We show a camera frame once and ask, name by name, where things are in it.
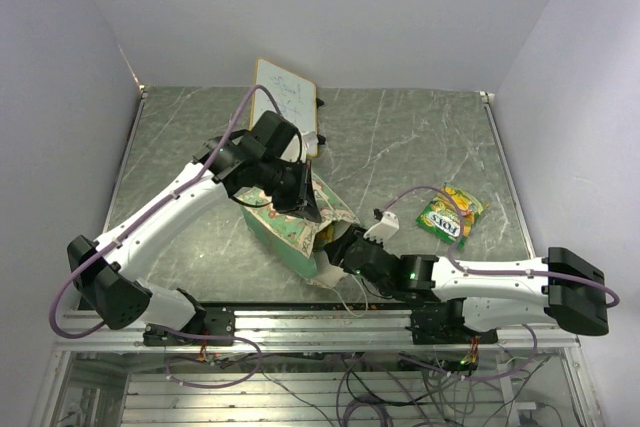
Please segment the green paper gift bag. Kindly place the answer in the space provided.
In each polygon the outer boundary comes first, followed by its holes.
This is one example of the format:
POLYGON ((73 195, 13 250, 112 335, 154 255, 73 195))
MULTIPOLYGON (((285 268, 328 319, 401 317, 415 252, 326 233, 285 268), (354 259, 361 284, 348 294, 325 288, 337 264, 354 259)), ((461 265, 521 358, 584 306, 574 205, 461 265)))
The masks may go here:
POLYGON ((271 205, 271 198, 260 189, 251 188, 240 195, 244 220, 255 236, 307 284, 335 292, 338 285, 351 275, 329 264, 323 248, 315 238, 329 224, 335 225, 336 240, 349 226, 359 223, 351 208, 317 174, 312 175, 321 223, 280 214, 271 205))

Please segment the yellow green Fox's candy bag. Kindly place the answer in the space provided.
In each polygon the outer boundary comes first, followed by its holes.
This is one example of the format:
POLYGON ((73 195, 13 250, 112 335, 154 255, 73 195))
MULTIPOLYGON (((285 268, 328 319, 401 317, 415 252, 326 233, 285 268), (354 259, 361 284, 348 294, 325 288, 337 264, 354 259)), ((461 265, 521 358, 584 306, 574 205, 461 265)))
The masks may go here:
POLYGON ((444 184, 424 207, 416 224, 448 244, 462 249, 489 204, 452 184, 444 184))

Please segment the purple Fox's candy bag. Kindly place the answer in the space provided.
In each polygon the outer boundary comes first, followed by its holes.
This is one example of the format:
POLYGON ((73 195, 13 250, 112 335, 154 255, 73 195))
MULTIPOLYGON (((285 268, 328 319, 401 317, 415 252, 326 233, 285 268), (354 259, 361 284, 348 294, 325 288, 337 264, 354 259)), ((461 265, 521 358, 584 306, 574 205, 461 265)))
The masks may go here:
POLYGON ((316 235, 315 242, 319 249, 322 249, 325 245, 334 241, 335 237, 335 225, 329 224, 323 230, 319 231, 316 235))

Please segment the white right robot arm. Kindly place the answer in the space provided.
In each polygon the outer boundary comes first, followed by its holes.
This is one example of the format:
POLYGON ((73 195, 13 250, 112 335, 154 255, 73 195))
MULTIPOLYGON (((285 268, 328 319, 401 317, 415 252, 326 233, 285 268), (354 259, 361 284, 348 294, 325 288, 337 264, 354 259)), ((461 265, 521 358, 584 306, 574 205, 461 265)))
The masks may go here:
POLYGON ((464 261, 436 255, 394 255, 351 226, 324 248, 331 265, 363 277, 384 297, 421 307, 444 304, 450 341, 519 324, 556 325, 571 334, 609 332, 603 272, 564 247, 514 262, 464 261))

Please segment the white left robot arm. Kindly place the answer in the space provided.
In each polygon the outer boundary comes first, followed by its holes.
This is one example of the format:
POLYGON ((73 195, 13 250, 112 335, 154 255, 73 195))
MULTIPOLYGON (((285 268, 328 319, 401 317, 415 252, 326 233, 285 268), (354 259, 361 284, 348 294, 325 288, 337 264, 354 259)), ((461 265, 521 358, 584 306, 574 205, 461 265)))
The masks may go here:
POLYGON ((319 223, 311 164, 299 130, 272 111, 249 130, 217 137, 132 217, 91 240, 67 246, 75 288, 112 330, 136 320, 167 326, 182 344, 203 334, 197 301, 181 289, 145 282, 154 257, 188 225, 244 188, 257 188, 279 214, 319 223))

